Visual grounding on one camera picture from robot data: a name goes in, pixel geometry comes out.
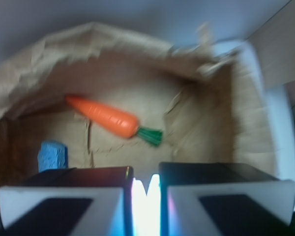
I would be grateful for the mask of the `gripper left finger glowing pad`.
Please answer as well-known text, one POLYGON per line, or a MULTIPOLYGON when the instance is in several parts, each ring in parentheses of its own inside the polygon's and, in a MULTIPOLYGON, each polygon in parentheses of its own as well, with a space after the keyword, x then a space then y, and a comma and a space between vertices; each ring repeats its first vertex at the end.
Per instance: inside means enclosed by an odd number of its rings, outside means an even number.
POLYGON ((0 187, 7 236, 131 236, 133 168, 47 170, 0 187))

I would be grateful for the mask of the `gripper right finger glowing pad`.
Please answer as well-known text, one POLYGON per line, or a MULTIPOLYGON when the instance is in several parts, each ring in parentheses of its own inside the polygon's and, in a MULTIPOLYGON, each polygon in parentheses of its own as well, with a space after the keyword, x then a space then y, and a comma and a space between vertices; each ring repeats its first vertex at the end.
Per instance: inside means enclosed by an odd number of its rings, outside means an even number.
POLYGON ((163 236, 294 236, 295 182, 247 164, 159 164, 163 236))

